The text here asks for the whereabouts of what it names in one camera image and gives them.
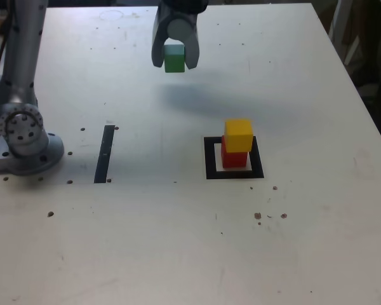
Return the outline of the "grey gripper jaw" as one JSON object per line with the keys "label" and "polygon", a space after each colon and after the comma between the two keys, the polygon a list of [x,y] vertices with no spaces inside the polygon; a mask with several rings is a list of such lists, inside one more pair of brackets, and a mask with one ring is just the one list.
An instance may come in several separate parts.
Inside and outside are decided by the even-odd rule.
{"label": "grey gripper jaw", "polygon": [[155,67],[162,67],[164,62],[164,44],[168,39],[167,27],[170,22],[170,8],[159,5],[154,20],[152,33],[152,63]]}
{"label": "grey gripper jaw", "polygon": [[188,69],[197,67],[199,61],[199,39],[196,15],[177,15],[167,27],[168,37],[180,41],[184,46],[185,64]]}

